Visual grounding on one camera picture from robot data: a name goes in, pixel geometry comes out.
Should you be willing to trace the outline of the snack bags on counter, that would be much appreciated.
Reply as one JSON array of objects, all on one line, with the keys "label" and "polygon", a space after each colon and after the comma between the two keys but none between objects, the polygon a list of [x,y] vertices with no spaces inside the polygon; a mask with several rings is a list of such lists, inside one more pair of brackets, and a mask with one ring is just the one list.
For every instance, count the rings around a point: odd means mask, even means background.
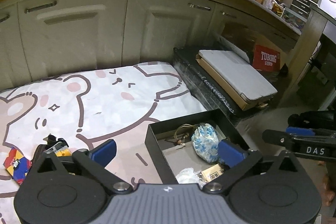
[{"label": "snack bags on counter", "polygon": [[262,0],[262,5],[279,17],[282,17],[285,11],[285,6],[277,0]]}]

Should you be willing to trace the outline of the white cabinet row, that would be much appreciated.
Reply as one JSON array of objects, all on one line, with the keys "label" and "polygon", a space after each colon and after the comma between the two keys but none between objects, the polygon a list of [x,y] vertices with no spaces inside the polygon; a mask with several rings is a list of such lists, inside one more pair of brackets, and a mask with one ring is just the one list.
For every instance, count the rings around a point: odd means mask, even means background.
[{"label": "white cabinet row", "polygon": [[[26,8],[57,1],[48,9]],[[207,6],[193,9],[188,3]],[[212,0],[7,0],[1,4],[1,88],[63,73],[170,61],[173,48],[209,46],[221,34],[250,28],[289,53],[298,33],[265,15],[256,3],[242,9]],[[247,9],[256,7],[256,15]],[[223,16],[221,12],[237,18]]]}]

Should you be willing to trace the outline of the bear print bed sheet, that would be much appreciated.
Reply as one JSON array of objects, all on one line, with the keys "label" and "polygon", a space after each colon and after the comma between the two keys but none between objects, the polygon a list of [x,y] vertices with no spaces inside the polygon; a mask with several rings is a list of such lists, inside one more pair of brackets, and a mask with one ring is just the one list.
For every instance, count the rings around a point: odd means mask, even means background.
[{"label": "bear print bed sheet", "polygon": [[117,145],[107,170],[131,185],[161,179],[145,146],[147,127],[203,112],[168,63],[78,72],[1,92],[1,160],[11,148],[31,159],[49,135],[71,151]]}]

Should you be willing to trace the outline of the red yellow blue card box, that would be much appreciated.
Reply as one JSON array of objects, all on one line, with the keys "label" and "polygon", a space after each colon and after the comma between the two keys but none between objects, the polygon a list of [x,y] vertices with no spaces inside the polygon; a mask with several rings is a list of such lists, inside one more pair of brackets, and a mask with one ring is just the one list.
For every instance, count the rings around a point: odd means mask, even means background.
[{"label": "red yellow blue card box", "polygon": [[32,166],[32,162],[24,157],[24,155],[18,149],[13,147],[3,162],[3,166],[11,178],[18,185],[21,185]]}]

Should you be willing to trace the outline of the yellow headlamp with striped strap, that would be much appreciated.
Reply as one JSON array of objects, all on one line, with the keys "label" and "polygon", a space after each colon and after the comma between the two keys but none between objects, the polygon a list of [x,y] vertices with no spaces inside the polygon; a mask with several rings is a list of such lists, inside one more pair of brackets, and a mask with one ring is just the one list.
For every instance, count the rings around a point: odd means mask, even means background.
[{"label": "yellow headlamp with striped strap", "polygon": [[68,143],[63,138],[56,138],[54,135],[48,135],[43,140],[46,144],[39,144],[34,152],[33,159],[31,160],[32,164],[36,162],[39,157],[46,151],[52,151],[56,156],[70,156],[72,152],[68,147]]}]

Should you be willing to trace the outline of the white crumpled plastic bag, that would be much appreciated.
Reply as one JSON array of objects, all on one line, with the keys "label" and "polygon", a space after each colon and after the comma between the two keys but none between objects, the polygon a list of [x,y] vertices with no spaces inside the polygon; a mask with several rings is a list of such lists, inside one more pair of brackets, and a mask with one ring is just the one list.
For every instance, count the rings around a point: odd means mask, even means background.
[{"label": "white crumpled plastic bag", "polygon": [[200,171],[194,171],[193,168],[185,168],[175,176],[179,184],[198,184],[204,186],[205,181]]}]

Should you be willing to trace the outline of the white foam board carton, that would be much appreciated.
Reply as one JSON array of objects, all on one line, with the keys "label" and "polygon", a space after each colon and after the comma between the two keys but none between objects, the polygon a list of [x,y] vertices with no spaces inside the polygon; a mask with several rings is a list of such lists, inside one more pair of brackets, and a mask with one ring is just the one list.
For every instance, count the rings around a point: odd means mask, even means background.
[{"label": "white foam board carton", "polygon": [[243,111],[265,103],[277,93],[267,79],[234,52],[200,50],[196,61]]}]

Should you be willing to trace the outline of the blue white floral pouch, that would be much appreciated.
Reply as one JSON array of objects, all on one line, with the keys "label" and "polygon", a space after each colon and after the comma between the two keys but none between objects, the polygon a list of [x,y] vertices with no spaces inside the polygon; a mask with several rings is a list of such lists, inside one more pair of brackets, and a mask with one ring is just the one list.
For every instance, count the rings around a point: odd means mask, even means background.
[{"label": "blue white floral pouch", "polygon": [[209,123],[200,123],[194,129],[191,137],[193,149],[196,154],[206,161],[213,163],[218,161],[219,139],[216,129]]}]

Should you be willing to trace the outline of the black open storage box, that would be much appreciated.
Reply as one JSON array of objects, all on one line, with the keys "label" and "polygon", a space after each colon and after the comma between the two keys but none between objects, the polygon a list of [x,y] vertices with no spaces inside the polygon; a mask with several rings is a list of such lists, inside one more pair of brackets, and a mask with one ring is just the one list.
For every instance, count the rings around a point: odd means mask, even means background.
[{"label": "black open storage box", "polygon": [[176,184],[177,175],[185,168],[198,173],[218,160],[236,164],[239,153],[225,141],[249,149],[230,120],[216,109],[149,125],[145,145],[161,181]]}]

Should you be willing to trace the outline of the black wrapped flat case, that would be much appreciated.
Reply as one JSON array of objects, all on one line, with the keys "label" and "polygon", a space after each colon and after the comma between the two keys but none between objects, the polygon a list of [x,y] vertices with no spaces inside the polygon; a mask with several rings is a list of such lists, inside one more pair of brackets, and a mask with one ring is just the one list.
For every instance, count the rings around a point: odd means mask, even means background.
[{"label": "black wrapped flat case", "polygon": [[201,49],[174,48],[173,67],[187,87],[207,110],[220,109],[234,124],[260,111],[258,105],[243,111],[219,84],[197,63],[196,55]]}]

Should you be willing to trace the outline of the red Tuborg box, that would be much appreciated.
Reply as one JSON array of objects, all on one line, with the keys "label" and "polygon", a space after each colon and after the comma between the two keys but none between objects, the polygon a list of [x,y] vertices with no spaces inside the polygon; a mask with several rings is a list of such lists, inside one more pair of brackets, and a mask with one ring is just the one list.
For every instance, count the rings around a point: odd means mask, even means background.
[{"label": "red Tuborg box", "polygon": [[252,62],[254,69],[265,72],[278,72],[280,65],[280,52],[258,44],[255,45]]}]

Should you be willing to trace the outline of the small brown printed box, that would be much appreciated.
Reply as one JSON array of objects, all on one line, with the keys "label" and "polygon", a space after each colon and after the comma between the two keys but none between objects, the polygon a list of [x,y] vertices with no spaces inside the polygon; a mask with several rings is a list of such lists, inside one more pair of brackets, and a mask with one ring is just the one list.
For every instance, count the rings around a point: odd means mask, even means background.
[{"label": "small brown printed box", "polygon": [[202,179],[208,183],[218,178],[224,173],[224,168],[220,164],[215,164],[201,171]]}]

